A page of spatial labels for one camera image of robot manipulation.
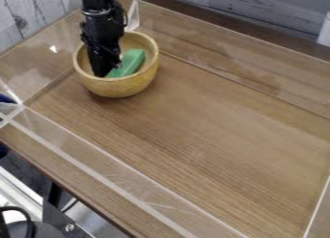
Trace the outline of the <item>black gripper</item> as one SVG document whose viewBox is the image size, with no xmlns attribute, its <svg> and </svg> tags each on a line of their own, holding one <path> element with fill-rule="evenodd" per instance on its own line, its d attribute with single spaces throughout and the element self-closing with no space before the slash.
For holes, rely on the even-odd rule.
<svg viewBox="0 0 330 238">
<path fill-rule="evenodd" d="M 89 47 L 93 72 L 105 77 L 122 66 L 120 41 L 129 24 L 128 12 L 121 5 L 113 5 L 105 9 L 83 8 L 83 15 L 81 37 Z"/>
</svg>

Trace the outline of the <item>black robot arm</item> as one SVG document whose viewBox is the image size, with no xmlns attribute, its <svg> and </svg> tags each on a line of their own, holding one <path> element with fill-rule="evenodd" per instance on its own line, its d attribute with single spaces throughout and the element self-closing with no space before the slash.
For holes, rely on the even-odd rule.
<svg viewBox="0 0 330 238">
<path fill-rule="evenodd" d="M 81 38 L 87 46 L 93 73 L 105 77 L 122 64 L 121 38 L 128 27 L 128 15 L 117 0 L 82 0 Z"/>
</svg>

